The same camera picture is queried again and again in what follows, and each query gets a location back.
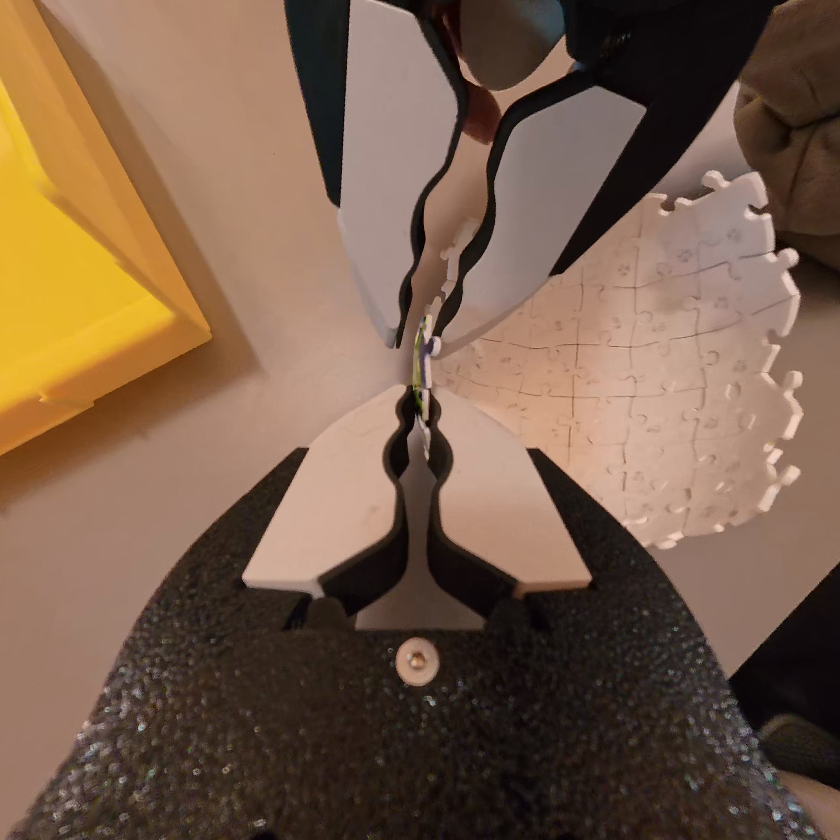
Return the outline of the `yellow plastic bin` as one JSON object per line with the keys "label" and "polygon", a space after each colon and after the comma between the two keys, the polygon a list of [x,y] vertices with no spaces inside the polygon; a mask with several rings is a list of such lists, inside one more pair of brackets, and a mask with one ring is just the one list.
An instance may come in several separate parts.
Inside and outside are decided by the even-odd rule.
{"label": "yellow plastic bin", "polygon": [[1,452],[211,329],[36,2],[1,2]]}

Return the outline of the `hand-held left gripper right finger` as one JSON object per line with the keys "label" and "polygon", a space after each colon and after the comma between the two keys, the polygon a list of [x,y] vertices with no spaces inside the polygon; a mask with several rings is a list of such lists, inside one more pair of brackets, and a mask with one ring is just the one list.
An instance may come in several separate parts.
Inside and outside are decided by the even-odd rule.
{"label": "hand-held left gripper right finger", "polygon": [[582,589],[592,574],[520,438],[474,403],[434,394],[427,566],[482,617],[532,593]]}

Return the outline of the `curved jigsaw puzzle piece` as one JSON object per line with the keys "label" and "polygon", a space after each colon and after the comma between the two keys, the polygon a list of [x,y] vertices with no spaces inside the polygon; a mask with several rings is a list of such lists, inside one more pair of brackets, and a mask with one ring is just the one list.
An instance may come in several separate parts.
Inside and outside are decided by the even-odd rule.
{"label": "curved jigsaw puzzle piece", "polygon": [[432,359],[437,357],[442,342],[434,335],[436,317],[427,308],[418,325],[413,345],[412,388],[416,421],[421,430],[423,452],[429,460],[432,434],[429,426],[431,396],[434,386]]}

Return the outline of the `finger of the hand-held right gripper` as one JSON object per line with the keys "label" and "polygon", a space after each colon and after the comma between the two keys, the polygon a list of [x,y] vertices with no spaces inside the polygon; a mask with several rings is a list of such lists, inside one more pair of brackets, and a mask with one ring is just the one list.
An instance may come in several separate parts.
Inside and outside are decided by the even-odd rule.
{"label": "finger of the hand-held right gripper", "polygon": [[441,356],[545,285],[646,112],[593,76],[564,76],[504,113],[486,166],[486,212],[437,315]]}
{"label": "finger of the hand-held right gripper", "polygon": [[431,11],[350,3],[338,222],[362,302],[389,348],[403,338],[426,200],[451,165],[467,98]]}

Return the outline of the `person's right hand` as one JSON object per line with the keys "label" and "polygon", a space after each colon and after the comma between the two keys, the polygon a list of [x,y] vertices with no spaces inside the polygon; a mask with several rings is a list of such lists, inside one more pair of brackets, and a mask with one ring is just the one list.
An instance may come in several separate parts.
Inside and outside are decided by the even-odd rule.
{"label": "person's right hand", "polygon": [[492,91],[475,83],[462,56],[458,68],[465,84],[467,104],[462,134],[478,144],[491,146],[501,120],[501,109]]}

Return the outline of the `person's right forearm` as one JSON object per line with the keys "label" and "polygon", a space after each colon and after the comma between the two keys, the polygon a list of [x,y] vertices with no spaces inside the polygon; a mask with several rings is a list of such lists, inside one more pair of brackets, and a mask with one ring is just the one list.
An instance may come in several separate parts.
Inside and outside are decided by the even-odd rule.
{"label": "person's right forearm", "polygon": [[740,74],[734,128],[778,234],[839,269],[839,2],[777,6]]}

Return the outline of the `partly built puzzle ball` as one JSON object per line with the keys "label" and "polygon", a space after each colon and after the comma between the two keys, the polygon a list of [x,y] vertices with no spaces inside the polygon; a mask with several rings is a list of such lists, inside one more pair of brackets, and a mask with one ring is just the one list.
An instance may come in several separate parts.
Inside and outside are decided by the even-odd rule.
{"label": "partly built puzzle ball", "polygon": [[771,375],[800,292],[757,172],[648,194],[520,308],[432,363],[436,384],[539,448],[644,547],[771,509],[802,374]]}

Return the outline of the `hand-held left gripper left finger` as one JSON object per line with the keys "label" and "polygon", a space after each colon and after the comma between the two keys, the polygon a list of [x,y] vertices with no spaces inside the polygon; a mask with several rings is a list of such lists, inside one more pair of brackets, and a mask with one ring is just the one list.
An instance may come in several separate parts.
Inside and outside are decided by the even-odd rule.
{"label": "hand-held left gripper left finger", "polygon": [[401,476],[415,424],[409,385],[393,385],[308,447],[243,572],[252,589],[331,597],[354,615],[403,577],[408,524]]}

